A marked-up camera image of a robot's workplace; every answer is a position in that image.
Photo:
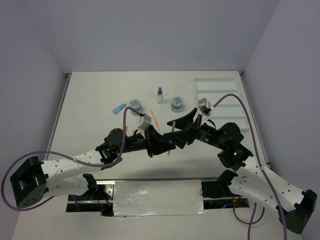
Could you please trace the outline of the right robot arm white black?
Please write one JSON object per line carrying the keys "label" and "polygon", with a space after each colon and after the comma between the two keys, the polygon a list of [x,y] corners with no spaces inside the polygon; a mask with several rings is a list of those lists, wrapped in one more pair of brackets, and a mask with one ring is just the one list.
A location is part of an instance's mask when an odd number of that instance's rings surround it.
{"label": "right robot arm white black", "polygon": [[217,190],[223,196],[231,193],[252,199],[275,211],[286,228],[301,234],[315,210],[317,194],[302,190],[259,165],[256,156],[241,142],[244,136],[234,122],[215,129],[202,122],[202,115],[194,108],[189,114],[167,122],[174,132],[164,134],[177,147],[183,149],[195,140],[220,149],[217,157],[225,171],[217,178]]}

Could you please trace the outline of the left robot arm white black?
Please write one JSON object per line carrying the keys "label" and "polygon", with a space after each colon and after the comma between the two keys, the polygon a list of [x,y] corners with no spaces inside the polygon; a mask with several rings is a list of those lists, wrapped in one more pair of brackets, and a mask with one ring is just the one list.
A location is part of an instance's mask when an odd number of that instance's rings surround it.
{"label": "left robot arm white black", "polygon": [[114,167],[122,161],[123,153],[145,150],[152,158],[175,148],[171,140],[150,125],[144,133],[132,136],[115,128],[101,145],[76,156],[51,151],[50,154],[60,159],[39,160],[36,153],[29,153],[22,157],[24,162],[9,178],[16,207],[27,211],[44,198],[61,195],[82,195],[91,200],[98,193],[92,173]]}

